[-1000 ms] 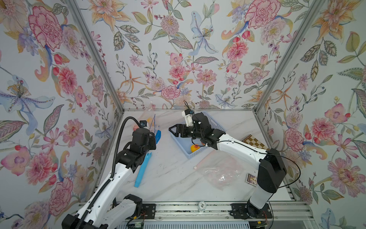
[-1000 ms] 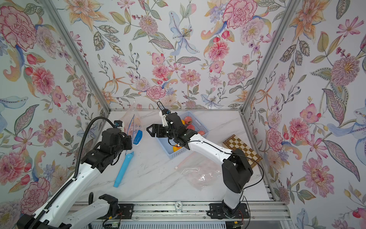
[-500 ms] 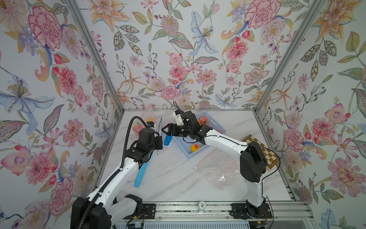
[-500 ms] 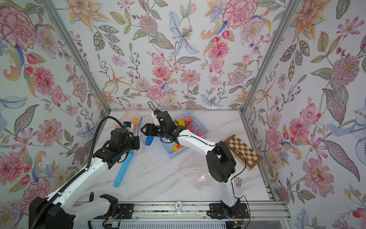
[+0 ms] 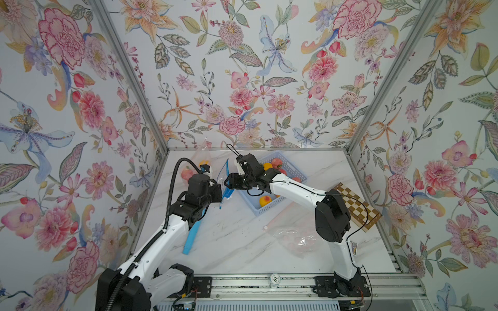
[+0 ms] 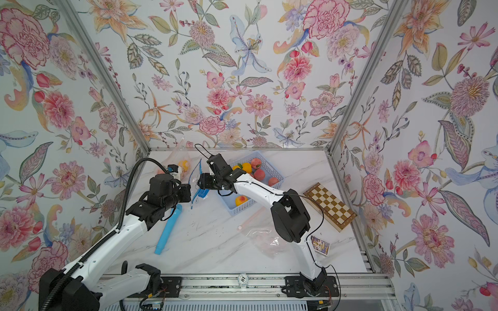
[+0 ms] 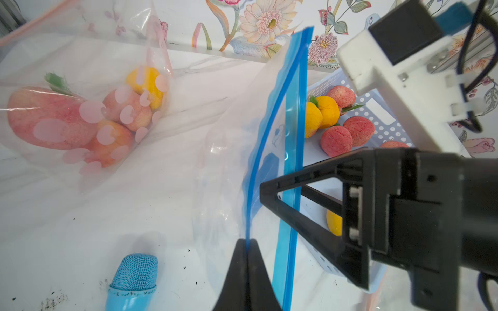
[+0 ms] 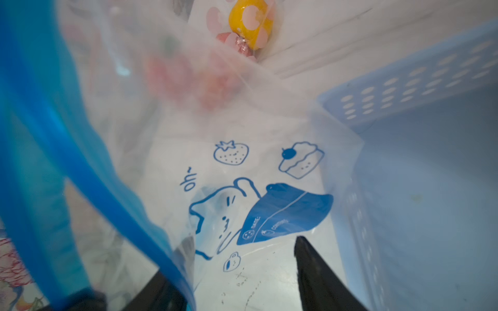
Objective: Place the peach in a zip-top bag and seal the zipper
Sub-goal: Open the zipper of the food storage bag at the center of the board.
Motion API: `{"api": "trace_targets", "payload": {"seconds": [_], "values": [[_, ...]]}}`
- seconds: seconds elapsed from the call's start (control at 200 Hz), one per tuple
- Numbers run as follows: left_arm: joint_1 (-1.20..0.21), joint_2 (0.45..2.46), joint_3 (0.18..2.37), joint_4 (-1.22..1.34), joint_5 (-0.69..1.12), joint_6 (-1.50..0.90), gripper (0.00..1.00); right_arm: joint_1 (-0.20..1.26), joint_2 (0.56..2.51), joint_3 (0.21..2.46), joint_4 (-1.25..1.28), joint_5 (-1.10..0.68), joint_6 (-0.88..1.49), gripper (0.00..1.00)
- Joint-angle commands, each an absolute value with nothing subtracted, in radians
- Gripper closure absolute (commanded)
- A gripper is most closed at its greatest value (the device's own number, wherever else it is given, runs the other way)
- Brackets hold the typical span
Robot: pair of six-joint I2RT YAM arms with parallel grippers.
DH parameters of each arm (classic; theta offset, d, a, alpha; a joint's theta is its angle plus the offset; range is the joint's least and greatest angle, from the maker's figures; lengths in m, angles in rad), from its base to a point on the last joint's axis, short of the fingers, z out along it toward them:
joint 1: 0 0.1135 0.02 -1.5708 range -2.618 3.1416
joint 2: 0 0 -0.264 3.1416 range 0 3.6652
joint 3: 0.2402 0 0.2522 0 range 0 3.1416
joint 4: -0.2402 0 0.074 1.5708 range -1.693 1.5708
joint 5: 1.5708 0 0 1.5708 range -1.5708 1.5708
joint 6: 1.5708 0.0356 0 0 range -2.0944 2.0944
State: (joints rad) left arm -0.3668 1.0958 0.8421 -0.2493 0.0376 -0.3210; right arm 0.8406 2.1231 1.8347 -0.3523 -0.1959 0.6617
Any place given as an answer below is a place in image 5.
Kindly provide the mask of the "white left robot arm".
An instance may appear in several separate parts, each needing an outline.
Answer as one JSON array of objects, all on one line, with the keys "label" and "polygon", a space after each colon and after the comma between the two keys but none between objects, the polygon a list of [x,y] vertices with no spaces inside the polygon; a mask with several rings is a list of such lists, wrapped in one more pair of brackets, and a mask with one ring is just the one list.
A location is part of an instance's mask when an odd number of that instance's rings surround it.
[{"label": "white left robot arm", "polygon": [[160,273],[171,249],[186,240],[191,228],[212,203],[223,198],[221,186],[207,174],[195,174],[175,203],[167,206],[167,218],[139,252],[118,269],[106,269],[97,283],[96,310],[153,310],[171,295],[188,295],[193,271],[174,264]]}]

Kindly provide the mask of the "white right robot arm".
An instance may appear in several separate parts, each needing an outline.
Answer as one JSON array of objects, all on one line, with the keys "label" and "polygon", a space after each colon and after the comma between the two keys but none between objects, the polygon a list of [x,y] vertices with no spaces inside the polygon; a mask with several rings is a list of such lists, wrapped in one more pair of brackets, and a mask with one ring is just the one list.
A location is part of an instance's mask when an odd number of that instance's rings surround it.
[{"label": "white right robot arm", "polygon": [[361,276],[345,235],[351,229],[351,215],[342,195],[332,189],[314,189],[291,179],[275,168],[265,169],[254,155],[236,157],[237,172],[228,175],[224,185],[234,190],[257,188],[312,209],[315,212],[315,231],[329,243],[333,256],[334,278],[337,283],[352,289],[354,279]]}]

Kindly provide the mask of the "clear blue-zipper zip bag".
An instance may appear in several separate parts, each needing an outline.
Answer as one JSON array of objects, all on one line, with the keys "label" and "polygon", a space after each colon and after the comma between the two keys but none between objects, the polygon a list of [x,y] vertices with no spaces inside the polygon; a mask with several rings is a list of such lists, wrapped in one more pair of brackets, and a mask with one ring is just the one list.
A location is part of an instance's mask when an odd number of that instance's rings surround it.
[{"label": "clear blue-zipper zip bag", "polygon": [[229,165],[229,159],[227,158],[216,178],[216,180],[221,186],[221,192],[222,192],[222,199],[221,202],[219,203],[219,209],[222,209],[223,204],[227,203],[233,194],[233,189],[230,189],[226,185],[224,185],[224,182],[226,181],[229,174],[230,174],[230,165]]}]

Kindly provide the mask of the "clear pink-zipper zip bag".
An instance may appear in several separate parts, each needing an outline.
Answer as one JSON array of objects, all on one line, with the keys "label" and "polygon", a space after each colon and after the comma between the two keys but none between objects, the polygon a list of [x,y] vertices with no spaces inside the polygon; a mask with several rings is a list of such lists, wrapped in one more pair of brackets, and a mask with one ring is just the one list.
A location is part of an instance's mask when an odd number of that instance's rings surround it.
[{"label": "clear pink-zipper zip bag", "polygon": [[188,169],[191,169],[192,171],[196,171],[195,167],[201,169],[201,167],[199,167],[199,163],[203,160],[209,160],[210,161],[210,164],[212,162],[211,160],[211,143],[205,139],[196,149],[193,157],[191,158],[192,162],[193,162],[193,165],[192,164],[189,164],[187,162],[183,162],[180,166],[180,177],[181,177],[181,172],[185,169],[185,168],[188,168]]}]

